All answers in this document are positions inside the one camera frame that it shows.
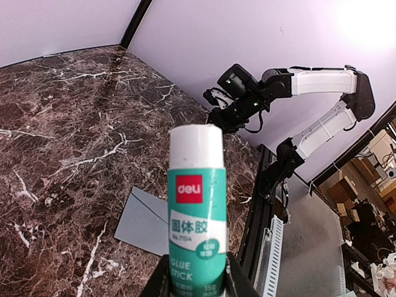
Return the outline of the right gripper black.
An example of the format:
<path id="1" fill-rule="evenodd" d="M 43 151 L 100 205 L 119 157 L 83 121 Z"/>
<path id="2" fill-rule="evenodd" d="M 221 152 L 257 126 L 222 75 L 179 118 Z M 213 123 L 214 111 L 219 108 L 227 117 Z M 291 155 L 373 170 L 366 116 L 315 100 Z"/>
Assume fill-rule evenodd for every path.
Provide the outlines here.
<path id="1" fill-rule="evenodd" d="M 214 108 L 208 115 L 206 124 L 213 124 L 223 132 L 237 132 L 245 127 L 247 114 L 236 105 L 225 109 Z"/>

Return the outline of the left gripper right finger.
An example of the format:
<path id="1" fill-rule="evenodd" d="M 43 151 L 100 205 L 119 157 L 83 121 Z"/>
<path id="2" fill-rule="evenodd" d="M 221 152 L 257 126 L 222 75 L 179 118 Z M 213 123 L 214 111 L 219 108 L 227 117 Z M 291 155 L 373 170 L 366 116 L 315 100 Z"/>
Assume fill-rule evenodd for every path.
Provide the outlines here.
<path id="1" fill-rule="evenodd" d="M 231 252 L 226 253 L 225 265 L 225 296 L 259 297 L 250 280 L 243 272 L 238 261 Z"/>

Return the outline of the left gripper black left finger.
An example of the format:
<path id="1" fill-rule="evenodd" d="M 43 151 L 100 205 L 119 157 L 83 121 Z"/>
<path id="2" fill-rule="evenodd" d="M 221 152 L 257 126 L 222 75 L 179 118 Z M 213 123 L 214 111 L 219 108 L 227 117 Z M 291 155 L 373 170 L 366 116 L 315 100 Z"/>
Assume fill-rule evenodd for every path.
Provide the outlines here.
<path id="1" fill-rule="evenodd" d="M 169 255 L 159 260 L 139 297 L 170 297 L 170 266 Z"/>

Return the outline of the grey envelope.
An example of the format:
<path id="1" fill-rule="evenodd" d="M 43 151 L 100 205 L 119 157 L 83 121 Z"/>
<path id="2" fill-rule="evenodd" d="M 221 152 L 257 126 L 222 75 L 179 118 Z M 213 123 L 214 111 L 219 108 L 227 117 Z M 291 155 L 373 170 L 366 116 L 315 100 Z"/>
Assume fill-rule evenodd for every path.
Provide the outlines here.
<path id="1" fill-rule="evenodd" d="M 158 256 L 168 254 L 167 202 L 133 187 L 114 238 Z"/>

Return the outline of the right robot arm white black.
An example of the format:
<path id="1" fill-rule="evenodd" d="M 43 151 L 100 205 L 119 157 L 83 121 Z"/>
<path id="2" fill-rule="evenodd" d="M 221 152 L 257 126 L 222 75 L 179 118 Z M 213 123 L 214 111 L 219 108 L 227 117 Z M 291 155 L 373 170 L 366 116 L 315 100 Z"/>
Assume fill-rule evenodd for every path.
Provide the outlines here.
<path id="1" fill-rule="evenodd" d="M 312 121 L 277 146 L 275 163 L 262 170 L 257 180 L 262 196 L 274 196 L 281 181 L 291 177 L 316 149 L 339 132 L 369 119 L 376 108 L 369 77 L 349 65 L 275 68 L 256 80 L 241 65 L 234 64 L 217 84 L 203 94 L 213 106 L 207 123 L 225 134 L 245 129 L 253 116 L 263 123 L 262 113 L 270 112 L 272 103 L 286 103 L 282 120 Z"/>

